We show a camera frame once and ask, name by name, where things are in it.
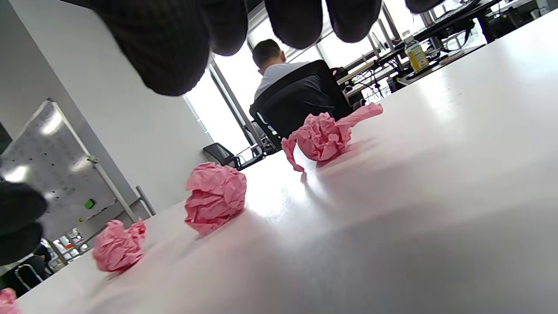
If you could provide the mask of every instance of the black office chair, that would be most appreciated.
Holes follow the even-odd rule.
[[[353,112],[323,60],[306,64],[273,83],[249,111],[278,150],[281,139],[301,127],[309,114],[327,112],[339,120]]]
[[[236,170],[238,171],[246,169],[247,167],[263,159],[263,154],[259,154],[256,157],[247,160],[244,163],[241,163],[240,157],[238,155],[234,155],[219,143],[213,143],[209,146],[204,147],[204,152],[215,159],[215,161],[217,161],[221,166],[231,166],[233,168],[236,168]]]
[[[12,288],[19,298],[46,280],[49,274],[46,272],[46,263],[42,257],[33,255],[2,277],[5,285]]]

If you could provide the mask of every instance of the whiteboard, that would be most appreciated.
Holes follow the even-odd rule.
[[[39,222],[50,241],[117,203],[89,155],[59,106],[45,101],[0,156],[5,180],[28,183],[49,202]]]

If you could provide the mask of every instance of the white t-shirt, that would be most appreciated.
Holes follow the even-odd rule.
[[[269,68],[267,68],[266,71],[263,73],[262,82],[259,84],[258,89],[256,89],[256,95],[254,96],[254,99],[258,98],[258,96],[260,96],[273,83],[308,63],[309,62],[296,62],[270,65]]]

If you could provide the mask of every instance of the bottle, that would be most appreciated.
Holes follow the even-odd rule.
[[[429,66],[428,59],[422,51],[422,47],[418,41],[410,34],[409,31],[403,32],[405,38],[405,54],[409,57],[409,62],[415,72],[420,72]]]

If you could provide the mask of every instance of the ceiling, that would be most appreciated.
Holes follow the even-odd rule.
[[[88,8],[88,2],[91,0],[62,0],[67,3],[72,3],[80,7]],[[260,4],[263,0],[244,0],[246,2],[246,7],[248,8],[248,12],[253,10],[258,4]]]

